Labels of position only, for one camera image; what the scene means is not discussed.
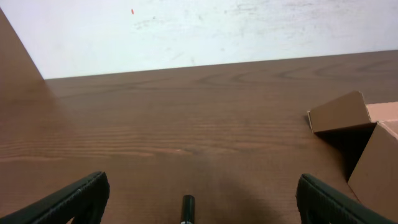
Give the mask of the black marker pen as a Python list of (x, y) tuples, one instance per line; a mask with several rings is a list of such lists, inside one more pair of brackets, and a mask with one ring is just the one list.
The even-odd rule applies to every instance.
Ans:
[(182, 200), (182, 213), (180, 224), (194, 224), (195, 222), (195, 198), (192, 195), (184, 195)]

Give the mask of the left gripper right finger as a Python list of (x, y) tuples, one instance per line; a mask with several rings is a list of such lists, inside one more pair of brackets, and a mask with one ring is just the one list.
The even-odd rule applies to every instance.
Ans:
[(302, 174), (296, 191), (302, 224), (395, 224), (310, 174)]

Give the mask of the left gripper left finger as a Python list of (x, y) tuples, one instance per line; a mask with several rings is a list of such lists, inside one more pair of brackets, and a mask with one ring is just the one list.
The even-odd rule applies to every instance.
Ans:
[(1, 218), (3, 224), (101, 222), (109, 199), (105, 172), (94, 172), (41, 200)]

